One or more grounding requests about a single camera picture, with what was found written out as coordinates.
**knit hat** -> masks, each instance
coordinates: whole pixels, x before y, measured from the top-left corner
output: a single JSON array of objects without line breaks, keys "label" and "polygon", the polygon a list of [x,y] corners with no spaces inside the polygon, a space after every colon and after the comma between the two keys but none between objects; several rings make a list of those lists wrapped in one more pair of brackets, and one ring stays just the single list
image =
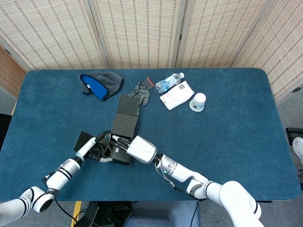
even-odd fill
[{"label": "knit hat", "polygon": [[81,74],[78,79],[83,93],[93,92],[104,101],[116,94],[124,82],[124,79],[114,72],[99,71]]}]

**black cable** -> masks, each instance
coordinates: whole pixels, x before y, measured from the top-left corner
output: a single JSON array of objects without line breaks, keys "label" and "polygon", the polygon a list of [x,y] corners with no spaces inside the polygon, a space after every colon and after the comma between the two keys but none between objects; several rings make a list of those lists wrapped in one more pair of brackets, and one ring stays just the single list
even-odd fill
[{"label": "black cable", "polygon": [[76,219],[78,218],[78,216],[79,216],[81,213],[86,212],[86,210],[87,210],[87,209],[82,209],[82,210],[76,215]]},{"label": "black cable", "polygon": [[192,194],[188,194],[186,191],[184,191],[184,190],[182,190],[182,189],[180,189],[180,188],[178,188],[178,187],[176,187],[176,186],[173,186],[173,189],[175,189],[175,190],[178,191],[178,192],[183,192],[184,194],[189,195],[193,200],[196,200],[196,201],[198,201],[198,202],[202,202],[202,201],[206,200],[206,198],[205,198],[205,199],[197,199],[197,198],[194,197]]},{"label": "black cable", "polygon": [[196,214],[196,212],[197,212],[198,205],[199,205],[199,202],[197,202],[195,212],[194,212],[194,214],[193,214],[193,217],[191,218],[190,227],[192,227],[192,225],[193,225],[193,220],[194,220],[195,214]]},{"label": "black cable", "polygon": [[76,222],[76,224],[77,224],[78,221],[76,220],[76,218],[74,218],[72,215],[70,215],[68,212],[66,212],[65,209],[63,209],[63,207],[60,206],[60,204],[58,203],[58,201],[57,201],[56,198],[54,198],[54,200],[55,200],[55,202],[57,203],[58,207],[59,207],[67,216],[69,216],[70,218],[72,218],[72,219]]}]

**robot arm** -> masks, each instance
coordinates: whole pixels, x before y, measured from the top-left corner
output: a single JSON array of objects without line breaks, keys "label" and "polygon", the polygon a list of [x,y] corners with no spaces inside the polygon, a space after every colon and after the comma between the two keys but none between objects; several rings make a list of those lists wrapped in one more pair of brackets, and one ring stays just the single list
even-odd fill
[{"label": "robot arm", "polygon": [[74,158],[67,159],[56,171],[47,175],[43,179],[48,187],[47,192],[34,186],[26,189],[19,198],[1,203],[0,227],[26,216],[30,208],[38,213],[48,209],[60,189],[80,170],[81,164],[86,159],[88,151],[104,136],[102,133],[98,137],[91,138],[76,153]]},{"label": "robot arm", "polygon": [[121,142],[125,151],[139,161],[145,164],[155,162],[156,168],[163,173],[162,177],[166,178],[165,175],[169,175],[180,182],[191,178],[186,193],[196,200],[209,198],[224,206],[235,227],[263,226],[259,221],[261,207],[240,183],[229,181],[220,185],[209,181],[200,173],[187,169],[168,156],[157,155],[157,148],[140,136],[137,136],[131,143],[117,136],[113,136],[113,139]]}]

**gray glove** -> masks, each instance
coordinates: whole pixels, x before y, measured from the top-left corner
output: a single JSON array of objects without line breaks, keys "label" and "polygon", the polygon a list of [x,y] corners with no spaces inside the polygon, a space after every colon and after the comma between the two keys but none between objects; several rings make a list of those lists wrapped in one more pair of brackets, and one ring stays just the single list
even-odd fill
[{"label": "gray glove", "polygon": [[135,87],[132,92],[128,94],[128,96],[140,98],[140,105],[143,106],[147,105],[148,100],[150,98],[149,90],[154,87],[151,79],[148,77],[142,81],[140,81]]}]

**blue table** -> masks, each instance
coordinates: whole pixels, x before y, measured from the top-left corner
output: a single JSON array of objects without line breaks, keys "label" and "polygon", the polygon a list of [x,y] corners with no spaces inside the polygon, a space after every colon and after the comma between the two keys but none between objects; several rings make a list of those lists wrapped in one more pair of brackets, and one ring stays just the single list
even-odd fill
[{"label": "blue table", "polygon": [[[141,106],[136,135],[191,170],[218,183],[240,182],[256,200],[289,200],[300,184],[283,133],[269,82],[260,69],[111,70],[125,79],[107,101],[81,92],[77,77],[91,70],[36,70],[23,82],[17,107],[0,152],[0,201],[25,188],[46,189],[41,179],[72,150],[80,131],[110,130],[119,95],[149,76],[158,82],[174,72],[206,97],[196,113],[189,101],[169,111],[156,89]],[[187,183],[177,183],[186,188]],[[60,191],[62,201],[190,200],[155,171],[133,160],[130,166],[86,161]]]}]

